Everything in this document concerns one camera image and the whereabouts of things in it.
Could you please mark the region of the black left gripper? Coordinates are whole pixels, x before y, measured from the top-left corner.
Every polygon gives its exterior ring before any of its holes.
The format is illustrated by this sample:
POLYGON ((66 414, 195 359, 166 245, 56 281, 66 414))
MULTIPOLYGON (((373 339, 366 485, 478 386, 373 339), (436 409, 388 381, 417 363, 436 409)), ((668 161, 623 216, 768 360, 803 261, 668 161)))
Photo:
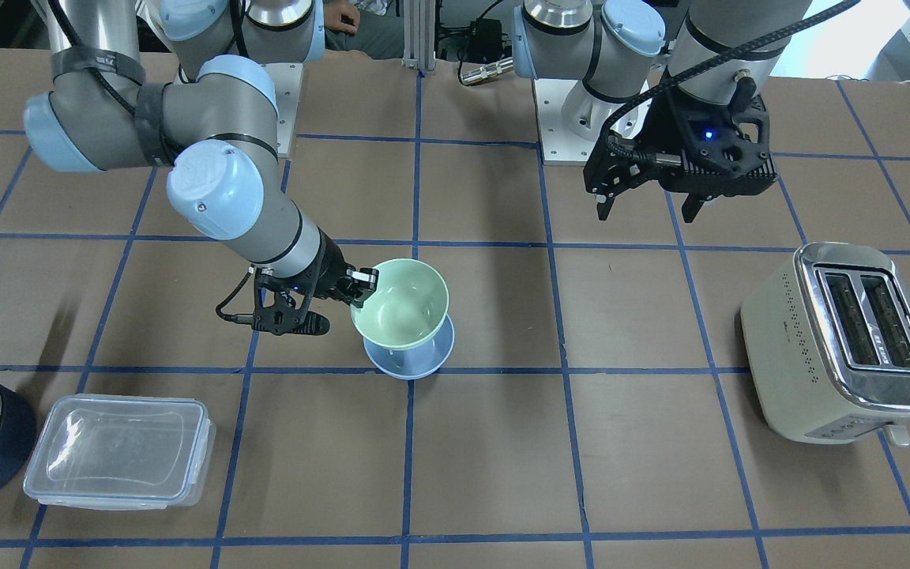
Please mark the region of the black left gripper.
POLYGON ((644 122, 644 147, 600 134, 584 166, 585 190, 597 219, 609 219, 622 192, 655 179, 686 194, 683 223, 692 224, 718 197, 752 197, 777 180, 769 147, 769 115, 751 76, 735 80, 721 104, 697 100, 675 86, 653 98, 644 122))

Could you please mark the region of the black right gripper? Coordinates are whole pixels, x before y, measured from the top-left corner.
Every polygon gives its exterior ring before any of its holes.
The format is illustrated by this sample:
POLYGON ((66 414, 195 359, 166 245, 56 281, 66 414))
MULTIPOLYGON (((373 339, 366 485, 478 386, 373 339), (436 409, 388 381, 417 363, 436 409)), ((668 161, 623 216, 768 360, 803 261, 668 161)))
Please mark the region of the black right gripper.
POLYGON ((332 238, 319 235, 314 261, 292 277, 255 277, 252 329, 272 334, 325 334, 331 322, 310 309, 314 299, 363 307, 377 289, 378 269, 355 269, 332 238))

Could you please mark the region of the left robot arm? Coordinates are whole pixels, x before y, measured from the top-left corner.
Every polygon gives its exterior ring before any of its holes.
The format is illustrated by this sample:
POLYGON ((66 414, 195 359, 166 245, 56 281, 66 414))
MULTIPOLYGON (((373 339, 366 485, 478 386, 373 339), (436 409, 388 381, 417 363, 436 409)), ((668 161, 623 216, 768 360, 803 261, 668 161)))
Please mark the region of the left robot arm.
POLYGON ((524 1, 513 12, 513 68, 574 80, 610 112, 572 118, 593 140, 585 189, 609 217, 626 190, 657 181, 685 194, 693 222, 712 199, 755 197, 777 180, 762 87, 807 1, 524 1))

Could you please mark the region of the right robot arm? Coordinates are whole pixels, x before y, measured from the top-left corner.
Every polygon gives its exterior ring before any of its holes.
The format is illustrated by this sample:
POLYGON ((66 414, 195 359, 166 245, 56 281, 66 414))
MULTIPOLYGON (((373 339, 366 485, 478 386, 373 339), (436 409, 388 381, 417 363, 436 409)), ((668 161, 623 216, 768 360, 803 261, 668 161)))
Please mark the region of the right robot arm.
POLYGON ((326 1, 36 1, 53 90, 23 127, 51 169, 167 167, 167 199, 196 230, 249 262, 248 314, 221 319, 275 335, 322 335, 313 299, 361 307, 375 269, 355 269, 280 187, 271 62, 318 60, 326 1))

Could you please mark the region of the person hand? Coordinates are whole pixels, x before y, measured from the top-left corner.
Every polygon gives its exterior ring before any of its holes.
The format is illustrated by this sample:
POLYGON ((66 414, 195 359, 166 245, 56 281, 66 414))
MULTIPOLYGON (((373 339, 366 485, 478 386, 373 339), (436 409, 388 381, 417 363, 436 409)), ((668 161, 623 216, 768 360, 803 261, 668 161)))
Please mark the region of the person hand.
POLYGON ((354 36, 358 32, 361 15, 350 1, 324 1, 324 22, 330 32, 354 36))

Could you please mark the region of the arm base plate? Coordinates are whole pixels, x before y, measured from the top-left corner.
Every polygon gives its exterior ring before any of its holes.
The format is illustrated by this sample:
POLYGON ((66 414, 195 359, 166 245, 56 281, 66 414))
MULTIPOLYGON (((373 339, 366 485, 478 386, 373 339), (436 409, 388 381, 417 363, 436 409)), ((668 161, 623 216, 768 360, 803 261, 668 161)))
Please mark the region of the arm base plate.
POLYGON ((277 155, 288 160, 292 155, 304 65, 301 62, 267 62, 262 67, 272 78, 278 109, 277 155))
POLYGON ((546 165, 585 165, 604 120, 622 106, 622 98, 603 100, 581 79, 535 79, 533 94, 546 165))

